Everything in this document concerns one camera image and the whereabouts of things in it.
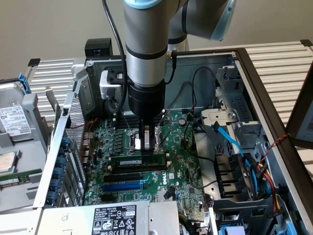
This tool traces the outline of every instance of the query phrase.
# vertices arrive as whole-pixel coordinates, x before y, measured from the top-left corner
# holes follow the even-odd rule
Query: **white sticker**
[[[204,227],[209,226],[209,223],[210,223],[210,214],[207,211],[204,213]]]
[[[4,186],[4,185],[10,185],[10,184],[16,184],[19,182],[18,178],[15,179],[11,179],[11,180],[2,180],[0,181],[0,186]]]
[[[21,106],[0,109],[0,120],[9,136],[31,133]]]
[[[174,173],[169,173],[169,178],[170,178],[170,180],[173,180],[174,179]]]
[[[133,160],[133,161],[122,161],[119,162],[120,165],[137,165],[142,164],[142,160]]]

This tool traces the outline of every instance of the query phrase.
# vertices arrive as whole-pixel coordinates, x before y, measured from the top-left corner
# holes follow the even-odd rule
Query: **hard drive label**
[[[136,205],[94,210],[91,235],[135,235]]]
[[[21,106],[0,109],[0,120],[9,136],[31,133]]]

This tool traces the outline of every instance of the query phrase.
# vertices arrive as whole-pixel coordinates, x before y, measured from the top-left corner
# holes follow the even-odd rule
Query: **red wire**
[[[272,143],[268,149],[268,151],[266,152],[266,154],[264,155],[264,157],[261,159],[261,162],[263,162],[265,160],[265,157],[269,154],[270,150],[273,148],[273,146],[277,143],[279,143],[280,141],[284,140],[285,138],[287,138],[288,136],[290,136],[290,134],[285,134],[282,137],[278,138],[274,143]]]
[[[82,125],[79,125],[79,126],[71,126],[70,128],[71,129],[77,129],[77,128],[79,128],[79,127],[81,127],[81,126],[88,126],[89,124],[91,124],[92,123],[92,121],[90,121],[90,122],[86,122],[85,124],[82,124]]]

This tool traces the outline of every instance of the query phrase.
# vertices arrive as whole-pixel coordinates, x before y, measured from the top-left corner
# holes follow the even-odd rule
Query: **chip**
[[[174,142],[180,143],[180,137],[179,137],[179,136],[175,136],[175,137],[174,137]]]
[[[195,193],[195,189],[194,188],[189,188],[189,193],[190,194]]]

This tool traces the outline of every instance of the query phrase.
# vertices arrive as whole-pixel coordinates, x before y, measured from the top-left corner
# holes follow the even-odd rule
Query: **circuit component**
[[[132,173],[166,170],[166,154],[132,155],[111,157],[112,173]]]
[[[187,123],[186,119],[184,119],[184,118],[182,118],[182,117],[178,120],[179,126],[185,126],[186,123]]]
[[[186,180],[189,181],[190,175],[189,175],[189,170],[188,169],[185,170],[185,176],[186,176]]]
[[[36,170],[30,170],[30,171],[25,171],[21,173],[13,173],[13,174],[6,174],[3,176],[0,176],[0,186],[4,188],[4,187],[12,186],[12,185],[18,185],[18,184],[31,182],[29,179],[29,176],[32,174],[41,173],[41,171],[42,171],[41,169],[36,169]]]
[[[199,202],[198,202],[198,205],[199,205],[199,211],[201,211],[201,210],[202,210],[202,207],[203,207],[203,202],[202,202],[202,201],[199,201]]]
[[[103,177],[104,182],[121,182],[121,181],[139,181],[141,176],[136,174],[123,174],[123,175],[105,175]]]
[[[0,174],[14,171],[16,159],[20,157],[20,151],[0,154]]]
[[[195,193],[195,189],[194,189],[194,188],[189,188],[189,193],[190,193],[190,194]]]
[[[120,183],[120,184],[112,184],[112,185],[103,185],[103,192],[107,191],[121,191],[121,190],[135,190],[142,189],[142,182],[130,182],[130,183]]]

